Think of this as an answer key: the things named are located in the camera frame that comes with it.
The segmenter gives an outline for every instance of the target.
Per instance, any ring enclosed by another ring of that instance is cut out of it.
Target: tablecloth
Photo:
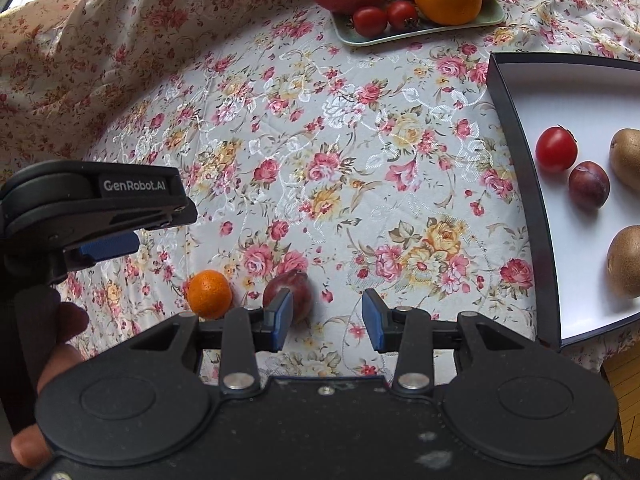
[[[391,376],[364,288],[433,319],[477,310],[529,338],[529,239],[486,70],[492,50],[637,60],[638,0],[498,0],[498,27],[354,49],[311,0],[37,0],[0,15],[2,177],[49,158],[179,168],[198,221],[69,276],[85,356],[188,308],[190,276],[234,304],[308,272],[314,308],[263,374]],[[597,368],[638,326],[569,349]],[[202,374],[215,381],[220,356]],[[436,380],[454,374],[436,353]]]

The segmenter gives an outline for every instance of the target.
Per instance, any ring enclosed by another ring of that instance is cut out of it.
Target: plate
[[[447,30],[460,30],[461,28],[488,27],[490,25],[498,25],[504,21],[505,13],[502,7],[495,0],[484,4],[480,10],[480,14],[472,22],[465,25],[452,25],[450,27],[441,27],[434,23],[420,19],[420,25],[417,30],[411,32],[394,33],[390,27],[387,27],[385,33],[379,38],[364,38],[358,34],[353,27],[350,26],[350,18],[342,14],[331,13],[334,22],[335,33],[341,42],[351,46],[371,46],[387,41],[403,40],[404,38],[414,38],[415,36],[423,36],[425,34],[434,34],[436,32],[445,32]]]

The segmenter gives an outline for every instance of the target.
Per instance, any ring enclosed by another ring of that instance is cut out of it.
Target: blue gripper pad
[[[126,254],[137,253],[140,248],[138,235],[133,231],[102,238],[80,247],[80,252],[91,256],[96,262],[111,260]]]
[[[382,316],[383,314],[376,307],[373,298],[365,290],[362,295],[362,320],[376,352],[381,351],[384,347],[385,333],[382,327]]]
[[[282,300],[282,303],[280,303],[280,307],[276,312],[274,320],[273,334],[271,337],[273,338],[273,347],[276,350],[282,350],[284,340],[287,338],[287,332],[289,331],[292,320],[293,294],[289,292]]]

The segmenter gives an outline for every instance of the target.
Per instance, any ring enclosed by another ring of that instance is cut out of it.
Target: red cherry tomato
[[[559,173],[568,170],[578,157],[578,144],[562,126],[547,128],[536,143],[536,159],[543,170]]]
[[[386,18],[391,27],[400,32],[413,30],[418,26],[418,12],[414,4],[406,0],[398,0],[386,8]]]
[[[362,7],[353,15],[353,27],[365,38],[375,38],[386,29],[386,12],[377,7]]]

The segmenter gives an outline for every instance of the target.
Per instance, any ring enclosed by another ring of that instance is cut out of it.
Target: human hand
[[[40,375],[38,393],[56,375],[82,362],[80,352],[65,343],[84,332],[89,324],[89,316],[82,308],[73,303],[60,303],[57,319],[56,340],[58,346],[53,349],[51,357]],[[24,428],[13,437],[11,451],[21,465],[29,468],[40,467],[51,457],[40,428],[36,424]]]

